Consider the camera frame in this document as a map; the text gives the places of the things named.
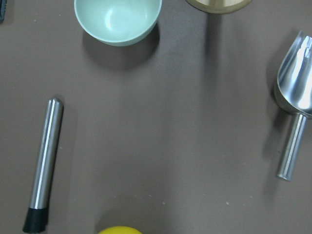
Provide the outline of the yellow lemon upper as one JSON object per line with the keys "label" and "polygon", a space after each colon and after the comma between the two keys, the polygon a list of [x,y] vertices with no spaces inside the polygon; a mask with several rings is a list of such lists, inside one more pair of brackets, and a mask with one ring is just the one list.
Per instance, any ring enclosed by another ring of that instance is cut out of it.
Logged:
{"label": "yellow lemon upper", "polygon": [[113,226],[100,231],[98,234],[142,234],[142,232],[132,227]]}

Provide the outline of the mint green bowl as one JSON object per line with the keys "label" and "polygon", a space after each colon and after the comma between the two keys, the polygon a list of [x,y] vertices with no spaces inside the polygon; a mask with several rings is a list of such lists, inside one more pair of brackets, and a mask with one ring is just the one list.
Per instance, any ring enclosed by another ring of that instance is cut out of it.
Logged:
{"label": "mint green bowl", "polygon": [[155,27],[161,0],[76,0],[74,11],[83,30],[111,46],[129,46]]}

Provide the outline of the steel muddler black tip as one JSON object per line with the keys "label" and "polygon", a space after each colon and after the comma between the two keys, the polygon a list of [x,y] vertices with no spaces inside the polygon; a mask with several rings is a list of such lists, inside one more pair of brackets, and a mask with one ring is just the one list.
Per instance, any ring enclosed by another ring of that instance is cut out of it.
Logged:
{"label": "steel muddler black tip", "polygon": [[53,97],[48,100],[30,204],[22,229],[22,231],[27,234],[39,234],[45,231],[48,223],[50,193],[63,109],[63,103],[58,98]]}

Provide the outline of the steel ice scoop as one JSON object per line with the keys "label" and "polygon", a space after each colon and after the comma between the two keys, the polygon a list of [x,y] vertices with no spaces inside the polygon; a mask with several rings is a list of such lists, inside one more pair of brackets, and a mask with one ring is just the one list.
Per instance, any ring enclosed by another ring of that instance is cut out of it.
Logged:
{"label": "steel ice scoop", "polygon": [[300,31],[277,73],[274,96],[292,116],[290,130],[276,176],[291,181],[304,129],[312,118],[312,37]]}

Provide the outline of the folded grey cloth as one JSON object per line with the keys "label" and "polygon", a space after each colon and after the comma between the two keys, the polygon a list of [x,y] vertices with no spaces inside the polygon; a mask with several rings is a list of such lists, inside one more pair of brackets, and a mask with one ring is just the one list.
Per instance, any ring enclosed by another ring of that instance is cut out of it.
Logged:
{"label": "folded grey cloth", "polygon": [[5,19],[7,0],[0,0],[0,22],[3,22]]}

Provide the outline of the wooden mug tree stand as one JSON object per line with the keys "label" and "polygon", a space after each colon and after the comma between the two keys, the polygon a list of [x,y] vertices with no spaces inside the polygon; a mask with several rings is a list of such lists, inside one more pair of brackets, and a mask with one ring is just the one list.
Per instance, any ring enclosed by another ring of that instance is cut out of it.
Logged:
{"label": "wooden mug tree stand", "polygon": [[186,0],[188,4],[203,12],[227,14],[247,6],[252,0]]}

